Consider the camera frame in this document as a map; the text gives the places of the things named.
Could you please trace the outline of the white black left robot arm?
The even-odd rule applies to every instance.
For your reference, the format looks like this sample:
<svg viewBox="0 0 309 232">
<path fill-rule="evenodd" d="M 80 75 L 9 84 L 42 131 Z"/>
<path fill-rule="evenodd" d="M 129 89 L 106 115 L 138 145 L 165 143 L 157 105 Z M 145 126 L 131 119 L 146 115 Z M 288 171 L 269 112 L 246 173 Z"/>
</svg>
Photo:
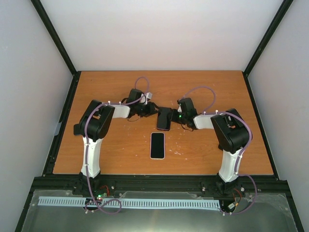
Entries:
<svg viewBox="0 0 309 232">
<path fill-rule="evenodd" d="M 131 89 L 129 96 L 112 103 L 92 100 L 78 124 L 73 126 L 73 134 L 81 135 L 84 143 L 84 157 L 81 174 L 88 177 L 83 188 L 89 194 L 100 190 L 100 182 L 95 178 L 100 174 L 99 157 L 101 144 L 115 118 L 129 119 L 132 116 L 148 117 L 159 112 L 159 106 L 151 101 L 152 93 Z"/>
</svg>

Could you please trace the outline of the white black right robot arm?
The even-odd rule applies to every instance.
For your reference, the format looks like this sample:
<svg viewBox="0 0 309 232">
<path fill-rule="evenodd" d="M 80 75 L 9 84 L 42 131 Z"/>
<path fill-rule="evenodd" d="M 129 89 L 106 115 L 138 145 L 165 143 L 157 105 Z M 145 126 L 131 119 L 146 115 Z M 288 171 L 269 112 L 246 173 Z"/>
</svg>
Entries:
<svg viewBox="0 0 309 232">
<path fill-rule="evenodd" d="M 253 135 L 238 111 L 234 108 L 214 113 L 203 112 L 192 116 L 173 109 L 168 119 L 187 125 L 193 130 L 213 129 L 223 152 L 221 168 L 216 176 L 215 188 L 221 195 L 227 194 L 237 185 L 239 166 L 245 149 Z"/>
</svg>

